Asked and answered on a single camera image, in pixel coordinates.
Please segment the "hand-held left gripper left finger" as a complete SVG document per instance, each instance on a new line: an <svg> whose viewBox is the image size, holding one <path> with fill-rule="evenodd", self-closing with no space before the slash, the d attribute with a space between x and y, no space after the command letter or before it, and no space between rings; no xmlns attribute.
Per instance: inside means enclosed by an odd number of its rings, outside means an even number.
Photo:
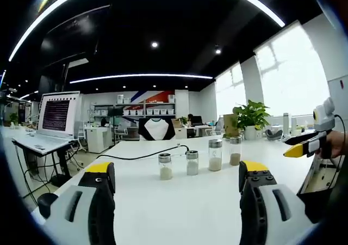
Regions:
<svg viewBox="0 0 348 245"><path fill-rule="evenodd" d="M77 185L43 195L43 229L55 244L115 244L113 162L90 166Z"/></svg>

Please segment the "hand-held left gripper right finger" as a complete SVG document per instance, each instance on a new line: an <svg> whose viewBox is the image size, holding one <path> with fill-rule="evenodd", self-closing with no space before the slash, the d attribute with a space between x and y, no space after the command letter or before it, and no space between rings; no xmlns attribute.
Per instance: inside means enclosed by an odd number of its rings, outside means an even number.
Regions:
<svg viewBox="0 0 348 245"><path fill-rule="evenodd" d="M261 163L240 161L239 192L240 244L298 244L315 226L304 202Z"/></svg>

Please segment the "person's right hand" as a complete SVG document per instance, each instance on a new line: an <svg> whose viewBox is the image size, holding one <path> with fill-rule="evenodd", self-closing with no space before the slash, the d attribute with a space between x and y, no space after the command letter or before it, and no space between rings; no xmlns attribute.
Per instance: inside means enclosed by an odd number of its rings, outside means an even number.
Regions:
<svg viewBox="0 0 348 245"><path fill-rule="evenodd" d="M316 151L321 158L337 158L347 155L347 139L344 132L331 131L326 136L326 145Z"/></svg>

